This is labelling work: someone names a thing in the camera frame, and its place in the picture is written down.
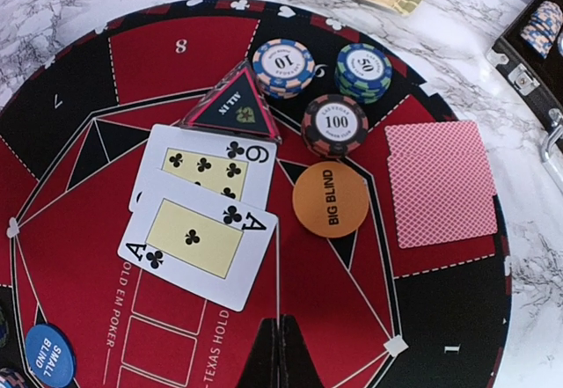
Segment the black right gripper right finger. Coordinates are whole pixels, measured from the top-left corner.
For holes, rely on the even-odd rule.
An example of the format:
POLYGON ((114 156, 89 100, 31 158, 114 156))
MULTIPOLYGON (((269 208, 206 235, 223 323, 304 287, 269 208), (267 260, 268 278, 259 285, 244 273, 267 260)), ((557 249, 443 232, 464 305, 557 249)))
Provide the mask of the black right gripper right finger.
POLYGON ((280 387, 323 388, 296 318, 280 319, 280 387))

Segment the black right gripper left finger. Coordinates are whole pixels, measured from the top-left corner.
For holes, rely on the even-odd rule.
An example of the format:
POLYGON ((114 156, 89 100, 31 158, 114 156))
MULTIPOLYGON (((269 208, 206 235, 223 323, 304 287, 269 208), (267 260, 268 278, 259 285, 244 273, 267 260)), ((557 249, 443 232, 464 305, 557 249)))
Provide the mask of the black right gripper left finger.
POLYGON ((261 321, 237 388, 278 386, 278 325, 275 318, 261 321))

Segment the ace of clubs card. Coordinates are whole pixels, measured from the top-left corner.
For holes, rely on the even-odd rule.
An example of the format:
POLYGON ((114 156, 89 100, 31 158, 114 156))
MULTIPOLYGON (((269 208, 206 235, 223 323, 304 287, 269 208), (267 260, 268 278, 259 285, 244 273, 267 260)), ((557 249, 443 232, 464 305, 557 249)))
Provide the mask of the ace of clubs card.
POLYGON ((152 169, 118 254, 173 285, 242 311, 277 224, 277 216, 263 209, 152 169))

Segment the orange big blind button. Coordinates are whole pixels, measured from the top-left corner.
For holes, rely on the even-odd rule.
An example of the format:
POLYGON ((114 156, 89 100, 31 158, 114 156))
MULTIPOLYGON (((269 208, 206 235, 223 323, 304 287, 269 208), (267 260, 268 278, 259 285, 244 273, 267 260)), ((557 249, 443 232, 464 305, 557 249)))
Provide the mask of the orange big blind button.
POLYGON ((362 225, 369 211, 369 190, 356 171, 325 161, 308 167, 297 179, 292 206, 298 221, 324 238, 341 238, 362 225))

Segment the six of clubs card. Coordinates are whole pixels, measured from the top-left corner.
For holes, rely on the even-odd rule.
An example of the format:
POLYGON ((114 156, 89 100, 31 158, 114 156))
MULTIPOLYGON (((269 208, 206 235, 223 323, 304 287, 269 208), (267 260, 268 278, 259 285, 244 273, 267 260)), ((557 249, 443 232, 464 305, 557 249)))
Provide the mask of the six of clubs card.
POLYGON ((140 200, 150 169, 159 169, 219 194, 264 209, 277 144, 155 124, 147 141, 128 208, 140 200))

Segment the blue small blind button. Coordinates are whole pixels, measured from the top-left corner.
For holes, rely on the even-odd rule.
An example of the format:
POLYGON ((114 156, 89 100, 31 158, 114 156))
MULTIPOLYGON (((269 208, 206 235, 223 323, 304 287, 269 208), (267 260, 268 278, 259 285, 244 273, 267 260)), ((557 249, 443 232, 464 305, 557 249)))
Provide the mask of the blue small blind button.
POLYGON ((67 387, 77 372, 74 350, 63 332, 51 324, 38 324, 27 333, 26 360, 32 373, 50 387, 67 387))

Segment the dealt red card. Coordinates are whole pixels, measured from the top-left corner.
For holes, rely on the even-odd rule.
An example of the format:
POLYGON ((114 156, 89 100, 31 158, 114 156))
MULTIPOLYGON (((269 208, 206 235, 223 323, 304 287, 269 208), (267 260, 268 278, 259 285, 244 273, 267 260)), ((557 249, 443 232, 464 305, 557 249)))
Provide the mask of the dealt red card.
POLYGON ((485 153, 387 158, 401 249, 492 235, 496 194, 485 153))
POLYGON ((390 153, 396 156, 486 154, 474 121, 391 125, 384 132, 390 153))

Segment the blue orange chip stack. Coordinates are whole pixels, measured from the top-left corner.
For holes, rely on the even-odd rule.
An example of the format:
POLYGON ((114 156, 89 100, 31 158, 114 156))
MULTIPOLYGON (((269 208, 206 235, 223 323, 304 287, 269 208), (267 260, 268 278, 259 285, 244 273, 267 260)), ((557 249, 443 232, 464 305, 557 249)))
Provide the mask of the blue orange chip stack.
POLYGON ((0 369, 1 388, 27 388, 25 379, 11 368, 0 369))
POLYGON ((269 40, 252 56, 258 86, 276 99, 299 95, 312 81, 315 66, 309 49, 295 40, 269 40))

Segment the black triangular all-in marker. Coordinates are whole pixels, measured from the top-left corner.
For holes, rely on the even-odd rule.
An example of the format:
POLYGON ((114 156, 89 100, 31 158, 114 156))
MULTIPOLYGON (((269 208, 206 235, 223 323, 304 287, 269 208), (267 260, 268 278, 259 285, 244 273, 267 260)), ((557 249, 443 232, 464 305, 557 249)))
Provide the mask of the black triangular all-in marker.
POLYGON ((256 76, 248 60, 237 64, 208 91, 179 122, 179 126, 282 142, 274 116, 256 85, 256 76))

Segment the green blue chip stack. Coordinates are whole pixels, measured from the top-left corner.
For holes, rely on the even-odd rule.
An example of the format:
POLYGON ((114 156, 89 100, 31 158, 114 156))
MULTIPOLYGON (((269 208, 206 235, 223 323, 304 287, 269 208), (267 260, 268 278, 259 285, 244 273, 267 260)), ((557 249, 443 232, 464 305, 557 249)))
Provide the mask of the green blue chip stack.
POLYGON ((7 320, 7 314, 4 308, 0 306, 0 348, 4 348, 10 338, 10 329, 7 320))
POLYGON ((366 43, 348 44, 337 56, 334 79, 343 95, 359 103, 373 104, 391 86, 392 65, 389 58, 366 43))

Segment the round red black poker mat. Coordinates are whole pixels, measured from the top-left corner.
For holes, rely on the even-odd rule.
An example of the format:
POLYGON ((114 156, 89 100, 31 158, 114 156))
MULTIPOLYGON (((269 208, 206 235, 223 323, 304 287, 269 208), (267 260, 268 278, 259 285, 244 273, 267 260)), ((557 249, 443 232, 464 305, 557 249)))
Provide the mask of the round red black poker mat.
POLYGON ((296 318, 324 387, 490 387, 507 338, 508 237, 398 246, 384 129, 455 121, 398 56, 370 131, 346 164, 366 181, 369 213, 344 238, 308 232, 294 182, 317 162, 304 109, 336 90, 339 51, 369 37, 331 18, 259 0, 188 0, 133 12, 49 58, 1 112, 1 364, 42 387, 26 360, 38 324, 59 327, 75 387, 236 387, 265 318, 296 318), (272 39, 304 44, 316 76, 274 99, 282 143, 268 210, 279 226, 245 309, 229 311, 122 260, 117 249, 150 129, 173 125, 272 39))

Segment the black poker chip case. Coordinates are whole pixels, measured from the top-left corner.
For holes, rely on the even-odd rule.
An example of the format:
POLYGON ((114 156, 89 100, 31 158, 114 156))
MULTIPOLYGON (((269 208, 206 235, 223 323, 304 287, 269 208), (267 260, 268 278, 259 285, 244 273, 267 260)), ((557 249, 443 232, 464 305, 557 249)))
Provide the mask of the black poker chip case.
POLYGON ((554 121, 549 115, 553 108, 562 109, 562 54, 553 47, 546 58, 536 52, 520 36, 531 15, 544 1, 562 5, 562 0, 531 0, 488 52, 490 62, 508 81, 538 118, 545 131, 554 130, 554 121), (492 57, 504 55, 506 63, 492 57))

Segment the blue white chips in case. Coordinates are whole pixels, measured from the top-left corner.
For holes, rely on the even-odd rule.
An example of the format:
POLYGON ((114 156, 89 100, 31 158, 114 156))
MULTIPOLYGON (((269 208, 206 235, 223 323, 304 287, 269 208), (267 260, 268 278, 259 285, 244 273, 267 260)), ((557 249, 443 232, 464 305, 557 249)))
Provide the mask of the blue white chips in case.
POLYGON ((552 1, 543 1, 531 14, 520 37, 545 59, 562 27, 562 10, 552 1))

